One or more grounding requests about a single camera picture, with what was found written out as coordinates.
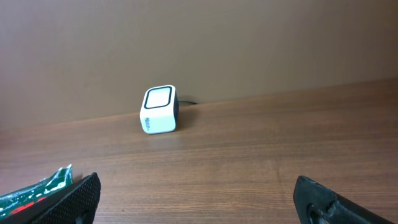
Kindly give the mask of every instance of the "wood grain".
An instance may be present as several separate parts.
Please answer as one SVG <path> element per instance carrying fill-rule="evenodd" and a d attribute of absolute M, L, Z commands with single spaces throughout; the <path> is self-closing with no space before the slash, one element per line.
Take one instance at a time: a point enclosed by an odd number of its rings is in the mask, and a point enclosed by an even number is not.
<path fill-rule="evenodd" d="M 173 133 L 126 114 L 0 133 L 0 194 L 73 164 L 95 223 L 298 223 L 307 175 L 398 222 L 398 80 L 181 108 Z"/>

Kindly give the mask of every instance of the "black cable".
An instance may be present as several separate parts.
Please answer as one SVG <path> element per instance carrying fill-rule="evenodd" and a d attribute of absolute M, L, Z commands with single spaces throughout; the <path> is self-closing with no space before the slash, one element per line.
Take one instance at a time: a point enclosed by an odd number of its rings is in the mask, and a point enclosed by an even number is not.
<path fill-rule="evenodd" d="M 179 100 L 178 102 L 179 102 L 179 103 L 190 103 L 190 104 L 192 104 L 192 105 L 198 104 L 198 103 L 195 103 L 195 102 L 192 102 L 192 101 L 188 101 L 188 100 Z"/>

